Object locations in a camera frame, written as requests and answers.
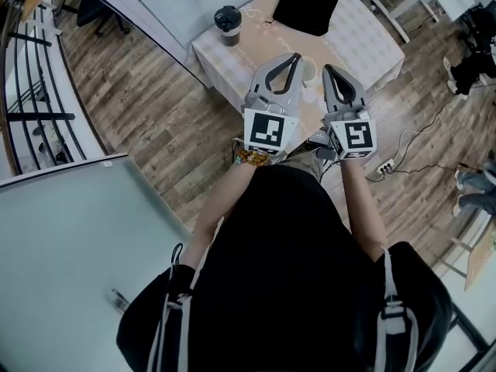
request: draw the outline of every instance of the wristband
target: wristband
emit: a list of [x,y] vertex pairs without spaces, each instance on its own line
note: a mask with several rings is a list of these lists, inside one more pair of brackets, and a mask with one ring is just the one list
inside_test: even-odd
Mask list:
[[236,164],[248,163],[254,165],[255,167],[262,167],[263,165],[269,164],[269,157],[266,154],[260,154],[255,151],[250,150],[240,150],[239,154],[234,160]]

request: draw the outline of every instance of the person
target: person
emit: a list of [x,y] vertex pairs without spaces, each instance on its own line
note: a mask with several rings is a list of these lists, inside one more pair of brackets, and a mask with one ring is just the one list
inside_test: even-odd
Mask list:
[[[175,273],[156,278],[122,317],[117,343],[131,368],[371,370],[390,260],[398,296],[416,316],[415,370],[428,370],[449,331],[448,291],[409,243],[384,253],[387,231],[360,162],[341,160],[340,169],[351,232],[313,152],[266,167],[233,164],[201,208]],[[165,288],[174,307],[163,323]],[[171,302],[185,294],[187,325]],[[405,370],[409,337],[393,339],[392,370]],[[176,354],[182,346],[186,360]],[[169,369],[157,366],[163,358]],[[181,362],[188,366],[176,369]]]
[[491,52],[483,51],[473,53],[467,58],[463,58],[458,66],[452,66],[448,58],[443,58],[443,65],[448,72],[449,80],[448,88],[455,95],[459,95],[462,99],[467,99],[470,89],[476,82],[481,85],[487,85],[487,81],[483,74],[488,74],[492,77],[496,75],[496,65],[494,64],[494,46]]
[[496,161],[494,151],[491,150],[484,163],[483,173],[455,172],[456,188],[462,191],[466,186],[471,186],[484,193],[459,195],[453,207],[453,215],[458,216],[461,211],[469,206],[483,209],[489,215],[496,215]]

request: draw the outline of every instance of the black bag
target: black bag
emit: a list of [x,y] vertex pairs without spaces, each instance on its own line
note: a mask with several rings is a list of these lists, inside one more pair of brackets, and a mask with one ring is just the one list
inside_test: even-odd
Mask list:
[[338,0],[279,0],[272,18],[290,28],[322,36]]

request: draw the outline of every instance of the laminate flooring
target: laminate flooring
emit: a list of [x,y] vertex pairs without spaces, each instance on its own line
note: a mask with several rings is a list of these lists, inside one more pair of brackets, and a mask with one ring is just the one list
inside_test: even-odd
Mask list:
[[[401,0],[381,1],[392,8]],[[442,58],[446,55],[457,64],[466,53],[457,39],[457,25],[446,17],[437,24],[424,21],[429,14],[418,5],[399,19],[412,38],[403,44],[385,18],[376,15],[406,58],[396,80],[367,92],[378,137],[377,154],[364,161],[367,176],[381,179],[375,169],[394,157],[400,133],[419,131],[446,104],[439,124],[427,130],[433,131],[420,135],[409,147],[401,169],[419,170],[433,164],[454,168],[458,161],[479,167],[496,146],[494,89],[474,89],[466,102],[448,103],[453,95],[446,86]],[[58,22],[77,91],[104,144],[111,153],[129,153],[192,229],[208,190],[231,164],[231,139],[243,132],[241,116],[216,90],[206,89],[138,29],[124,35],[111,19],[104,36],[98,38],[93,34],[97,23],[77,28],[76,17],[69,12],[62,12]],[[396,164],[414,135],[403,135]],[[458,194],[453,173],[432,167],[370,183],[391,243],[409,241],[430,265],[452,246],[432,226],[458,236],[474,214],[468,210],[453,217]],[[339,166],[329,170],[322,186],[348,224]]]

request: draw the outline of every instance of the jeans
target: jeans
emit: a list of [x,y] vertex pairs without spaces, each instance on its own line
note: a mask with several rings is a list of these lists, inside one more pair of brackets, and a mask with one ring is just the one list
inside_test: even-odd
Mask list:
[[461,94],[468,95],[470,88],[479,78],[479,74],[494,72],[492,55],[474,53],[464,58],[458,66],[451,67],[451,74],[456,80],[456,87]]
[[320,183],[324,163],[322,160],[317,158],[315,153],[310,150],[306,150],[303,146],[298,147],[294,152],[290,153],[286,160],[280,162],[279,164],[308,172]]
[[[496,163],[490,160],[486,162],[484,168],[488,164],[494,165],[494,168],[496,168]],[[468,184],[472,188],[482,190],[485,193],[483,195],[463,195],[459,200],[460,208],[471,205],[475,208],[483,209],[489,215],[496,215],[496,186],[494,186],[483,174],[463,172],[458,176],[458,180],[463,185]]]

